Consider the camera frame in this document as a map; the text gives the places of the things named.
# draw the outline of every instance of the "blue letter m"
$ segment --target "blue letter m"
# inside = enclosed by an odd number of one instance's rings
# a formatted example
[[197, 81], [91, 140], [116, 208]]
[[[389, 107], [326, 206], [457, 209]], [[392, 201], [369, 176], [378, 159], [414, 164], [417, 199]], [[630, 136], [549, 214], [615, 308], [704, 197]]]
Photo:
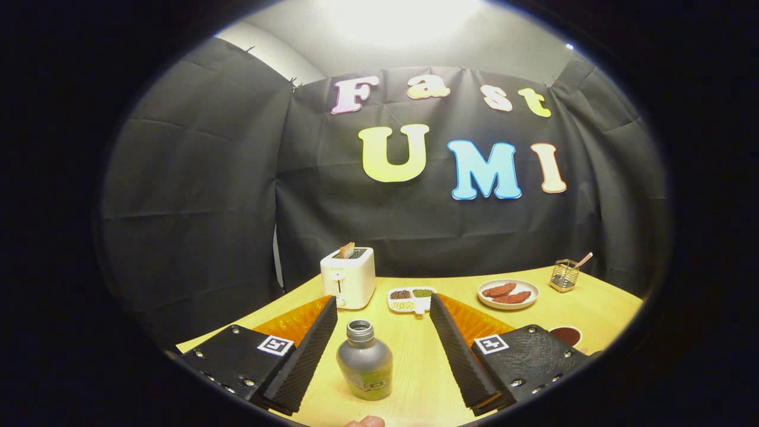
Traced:
[[499, 142], [493, 145], [487, 162], [471, 141], [455, 140], [448, 143], [448, 149], [456, 155], [456, 178], [458, 186], [453, 190], [456, 200], [471, 200], [477, 197], [472, 187], [472, 179], [477, 183], [482, 195], [490, 196], [498, 177], [497, 198], [519, 198], [521, 190], [517, 186], [514, 170], [514, 152], [511, 144]]

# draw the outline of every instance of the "white toaster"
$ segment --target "white toaster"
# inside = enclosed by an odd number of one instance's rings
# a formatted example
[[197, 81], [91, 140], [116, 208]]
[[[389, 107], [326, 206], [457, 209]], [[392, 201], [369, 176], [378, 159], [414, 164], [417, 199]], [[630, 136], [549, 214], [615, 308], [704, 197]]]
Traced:
[[321, 262], [324, 295], [334, 295], [338, 308], [364, 308], [374, 294], [374, 250], [355, 248], [348, 258], [338, 258], [340, 250]]

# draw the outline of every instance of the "utensil holder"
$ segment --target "utensil holder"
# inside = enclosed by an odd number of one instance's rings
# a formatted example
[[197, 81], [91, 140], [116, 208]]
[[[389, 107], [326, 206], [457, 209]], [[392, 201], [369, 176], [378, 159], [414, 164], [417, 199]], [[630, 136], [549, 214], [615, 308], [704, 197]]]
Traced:
[[575, 265], [577, 262], [569, 259], [558, 260], [553, 265], [553, 272], [548, 284], [561, 293], [574, 289], [580, 275], [579, 269], [570, 270]]

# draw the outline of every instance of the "ceiling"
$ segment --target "ceiling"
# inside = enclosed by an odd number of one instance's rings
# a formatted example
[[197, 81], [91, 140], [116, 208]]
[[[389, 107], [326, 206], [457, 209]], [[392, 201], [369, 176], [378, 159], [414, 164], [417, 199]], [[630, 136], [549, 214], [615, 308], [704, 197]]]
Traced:
[[284, 0], [243, 21], [325, 76], [461, 66], [551, 85], [576, 55], [570, 40], [484, 0]]

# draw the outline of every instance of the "bottle label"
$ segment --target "bottle label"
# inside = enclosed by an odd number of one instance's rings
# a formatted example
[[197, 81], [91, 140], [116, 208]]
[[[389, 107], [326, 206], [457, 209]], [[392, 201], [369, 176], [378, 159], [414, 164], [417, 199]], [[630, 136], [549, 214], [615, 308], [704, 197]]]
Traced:
[[361, 399], [379, 400], [390, 395], [392, 368], [364, 373], [343, 368], [342, 372], [351, 392]]

